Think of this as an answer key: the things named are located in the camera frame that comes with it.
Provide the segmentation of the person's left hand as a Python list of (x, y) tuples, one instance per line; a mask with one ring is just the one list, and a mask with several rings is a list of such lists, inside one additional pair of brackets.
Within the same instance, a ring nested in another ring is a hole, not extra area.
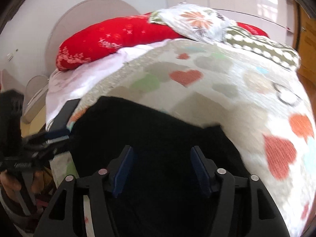
[[(53, 181), (53, 178), (50, 174), (45, 171), (36, 171), (33, 177), (33, 183), (31, 185), (31, 191), (33, 194), (40, 194), (49, 183)], [(21, 190), (21, 184), (13, 176), (9, 176), (7, 171), (1, 172), (1, 185), (4, 188), (7, 196), (19, 203), (16, 192)]]

